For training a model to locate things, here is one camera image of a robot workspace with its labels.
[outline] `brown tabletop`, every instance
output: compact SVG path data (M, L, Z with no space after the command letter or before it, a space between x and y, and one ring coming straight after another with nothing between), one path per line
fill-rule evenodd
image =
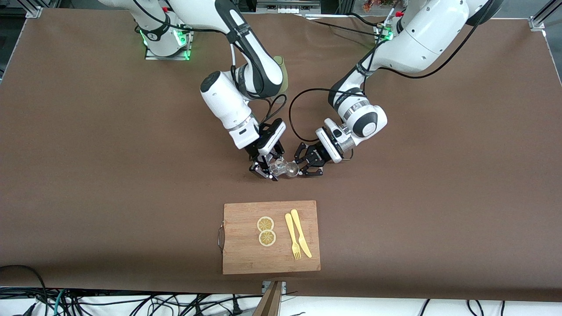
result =
M373 44L293 15L247 19L284 56L289 99L331 87ZM27 21L0 85L0 264L48 287L256 293L277 277L299 295L562 300L562 88L525 20L482 25L426 79L377 72L366 91L387 127L324 176L276 183L247 171L198 91L229 69L226 39L145 61L134 25L125 11ZM325 92L293 116L304 137L337 118ZM282 142L290 157L297 138ZM282 200L318 202L322 270L223 276L223 205ZM36 285L16 271L0 283Z

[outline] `white floor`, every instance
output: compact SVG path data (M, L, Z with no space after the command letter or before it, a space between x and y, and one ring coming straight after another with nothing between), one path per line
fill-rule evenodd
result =
M181 303L189 303L194 295L181 295L178 299ZM231 295L212 295L208 300L216 301L228 299ZM84 303L108 303L114 301L138 300L145 296L111 296L94 297L83 299ZM12 299L0 300L0 316L14 316L23 314L28 307L34 303L34 299ZM259 302L259 298L240 299L239 305L243 310L253 308ZM305 312L304 316L330 316L330 315L354 315L354 316L418 316L425 300L421 299L359 299L344 297L293 297L283 298L280 316L293 316ZM481 301L484 316L500 316L499 301ZM85 306L84 309L94 316L127 316L138 305L138 303L126 303L109 306ZM148 315L149 304L139 311L138 315ZM232 310L232 303L223 303L223 306ZM473 309L480 316L478 307L473 302ZM160 308L154 316L177 315L177 308ZM203 312L206 316L228 315L223 307L216 306ZM38 304L33 311L33 316L44 315L44 305ZM424 316L472 316L464 300L431 300L425 310ZM562 303L536 303L536 302L511 302L505 306L504 316L561 316Z

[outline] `wooden cutting board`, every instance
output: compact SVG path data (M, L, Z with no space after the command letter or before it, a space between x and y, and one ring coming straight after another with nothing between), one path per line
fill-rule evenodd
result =
M291 235L285 222L285 214L298 211L302 232L312 257L301 249L301 260L295 260L291 250ZM274 222L277 239L269 247L258 240L260 231L257 221L269 216ZM298 230L294 227L298 242ZM316 201L285 201L237 203L224 205L223 274L280 273L319 271L320 248Z

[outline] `lemon slice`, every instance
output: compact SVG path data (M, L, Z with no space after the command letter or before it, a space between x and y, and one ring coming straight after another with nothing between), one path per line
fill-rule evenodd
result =
M266 229L260 233L258 240L260 244L265 247L269 247L275 243L277 236L271 229Z
M266 229L273 229L273 226L275 226L275 224L269 216L264 216L257 221L257 229L259 229L260 232Z

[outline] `yellow knife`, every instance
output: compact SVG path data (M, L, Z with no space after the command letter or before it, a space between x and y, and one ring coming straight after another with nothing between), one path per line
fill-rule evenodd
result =
M298 230L298 243L301 245L302 251L305 252L306 256L311 258L309 246L306 244L305 235L302 233L301 220L298 218L297 210L291 210L291 216L293 216L294 224L297 226Z

